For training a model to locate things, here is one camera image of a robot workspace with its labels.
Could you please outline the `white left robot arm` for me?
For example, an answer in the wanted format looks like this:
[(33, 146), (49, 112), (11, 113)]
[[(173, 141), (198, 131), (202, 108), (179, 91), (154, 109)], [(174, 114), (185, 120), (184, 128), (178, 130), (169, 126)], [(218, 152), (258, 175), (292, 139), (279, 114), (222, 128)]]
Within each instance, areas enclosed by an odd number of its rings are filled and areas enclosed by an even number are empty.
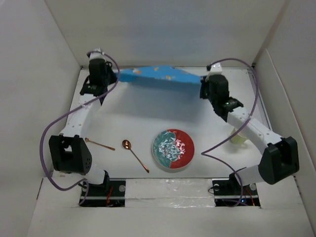
[(96, 48), (87, 56), (89, 75), (79, 92), (78, 109), (68, 116), (69, 121), (59, 135), (52, 135), (48, 143), (56, 171), (81, 175), (98, 195), (104, 196), (110, 191), (107, 173), (93, 163), (85, 139), (88, 127), (111, 90), (110, 85), (118, 79), (102, 49)]

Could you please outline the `red and teal plate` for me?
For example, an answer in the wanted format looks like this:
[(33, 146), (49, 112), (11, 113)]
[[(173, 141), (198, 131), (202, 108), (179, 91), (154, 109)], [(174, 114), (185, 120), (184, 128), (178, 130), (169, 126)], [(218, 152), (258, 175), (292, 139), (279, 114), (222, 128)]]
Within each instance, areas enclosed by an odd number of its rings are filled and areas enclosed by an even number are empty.
[(195, 155), (191, 136), (174, 128), (161, 131), (154, 138), (151, 150), (158, 165), (170, 172), (186, 169)]

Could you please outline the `blue patterned cloth napkin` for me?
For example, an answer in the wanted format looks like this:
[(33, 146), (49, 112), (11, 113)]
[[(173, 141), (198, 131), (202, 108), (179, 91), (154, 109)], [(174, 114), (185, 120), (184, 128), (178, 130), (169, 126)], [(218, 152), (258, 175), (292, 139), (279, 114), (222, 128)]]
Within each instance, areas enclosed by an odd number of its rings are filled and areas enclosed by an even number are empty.
[(154, 82), (200, 83), (201, 76), (170, 65), (145, 66), (121, 69), (119, 81), (133, 84), (153, 84)]

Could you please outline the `copper spoon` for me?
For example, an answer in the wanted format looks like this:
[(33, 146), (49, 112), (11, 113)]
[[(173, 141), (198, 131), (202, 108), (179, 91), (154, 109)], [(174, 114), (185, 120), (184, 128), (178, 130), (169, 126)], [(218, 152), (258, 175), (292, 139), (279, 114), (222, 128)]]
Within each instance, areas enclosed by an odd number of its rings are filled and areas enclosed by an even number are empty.
[(122, 146), (126, 149), (131, 151), (131, 153), (135, 156), (135, 158), (138, 160), (138, 162), (142, 165), (142, 167), (145, 169), (147, 173), (150, 173), (150, 170), (145, 166), (145, 164), (138, 158), (138, 156), (133, 152), (131, 143), (128, 140), (122, 141)]

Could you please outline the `pale yellow paper cup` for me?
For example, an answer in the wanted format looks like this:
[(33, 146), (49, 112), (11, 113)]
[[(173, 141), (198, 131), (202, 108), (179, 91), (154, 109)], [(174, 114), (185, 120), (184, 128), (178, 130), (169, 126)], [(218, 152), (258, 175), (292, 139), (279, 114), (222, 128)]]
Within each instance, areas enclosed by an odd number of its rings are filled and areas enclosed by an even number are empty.
[(238, 134), (230, 138), (230, 142), (233, 144), (243, 144), (247, 140), (248, 138), (242, 132), (239, 132)]

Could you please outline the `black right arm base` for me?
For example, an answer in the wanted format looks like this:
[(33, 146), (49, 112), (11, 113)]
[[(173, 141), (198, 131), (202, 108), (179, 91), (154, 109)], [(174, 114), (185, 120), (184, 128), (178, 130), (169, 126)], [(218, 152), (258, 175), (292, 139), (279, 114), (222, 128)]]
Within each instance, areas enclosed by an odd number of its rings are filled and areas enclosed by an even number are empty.
[(214, 178), (208, 192), (214, 195), (216, 207), (261, 206), (255, 183), (241, 188), (236, 178)]

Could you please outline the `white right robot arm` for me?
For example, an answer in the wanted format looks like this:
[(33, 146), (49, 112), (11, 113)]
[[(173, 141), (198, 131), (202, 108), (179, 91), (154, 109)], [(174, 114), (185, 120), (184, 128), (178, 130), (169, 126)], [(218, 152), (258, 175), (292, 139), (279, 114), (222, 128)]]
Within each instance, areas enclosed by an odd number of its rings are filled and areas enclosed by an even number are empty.
[(266, 182), (273, 185), (298, 172), (296, 140), (274, 133), (254, 118), (253, 112), (248, 112), (239, 100), (230, 96), (229, 83), (222, 74), (220, 63), (216, 61), (206, 67), (208, 75), (201, 80), (200, 98), (208, 99), (215, 114), (236, 129), (231, 137), (243, 133), (262, 155), (258, 165), (230, 174), (230, 192), (238, 195), (246, 189), (246, 185), (252, 183)]

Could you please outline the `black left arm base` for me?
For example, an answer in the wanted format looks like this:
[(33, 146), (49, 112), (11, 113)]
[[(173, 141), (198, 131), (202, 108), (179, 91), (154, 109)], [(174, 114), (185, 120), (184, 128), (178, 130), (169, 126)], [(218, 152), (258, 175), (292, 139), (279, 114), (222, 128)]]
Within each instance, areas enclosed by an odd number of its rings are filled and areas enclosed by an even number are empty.
[(89, 185), (82, 207), (125, 207), (126, 180), (110, 180), (105, 189)]

